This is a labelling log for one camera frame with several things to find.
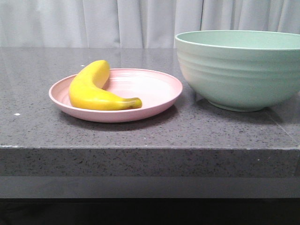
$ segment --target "plate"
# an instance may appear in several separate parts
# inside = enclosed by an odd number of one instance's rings
[[[63,112],[94,122],[129,122],[157,115],[174,104],[183,88],[177,78],[163,72],[137,68],[111,69],[110,78],[103,88],[123,98],[139,97],[142,107],[117,111],[89,110],[70,104],[68,91],[75,76],[56,82],[49,90],[50,99]]]

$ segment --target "banana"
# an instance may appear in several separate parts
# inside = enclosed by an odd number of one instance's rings
[[[125,110],[142,107],[138,97],[122,98],[103,88],[109,78],[110,66],[98,60],[83,68],[72,80],[69,98],[72,106],[92,110]]]

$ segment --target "speckled stone surface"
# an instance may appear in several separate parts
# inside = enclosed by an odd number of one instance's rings
[[[94,60],[179,78],[176,103],[127,123],[83,121],[48,96]],[[174,49],[1,48],[0,176],[292,178],[300,175],[300,93],[258,112],[196,96]]]

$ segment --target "white curtain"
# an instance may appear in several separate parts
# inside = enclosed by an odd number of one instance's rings
[[[173,48],[194,30],[300,34],[300,0],[0,0],[0,46]]]

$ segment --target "green bowl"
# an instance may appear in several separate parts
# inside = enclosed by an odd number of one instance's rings
[[[206,30],[175,36],[187,83],[211,104],[250,112],[300,90],[300,35]]]

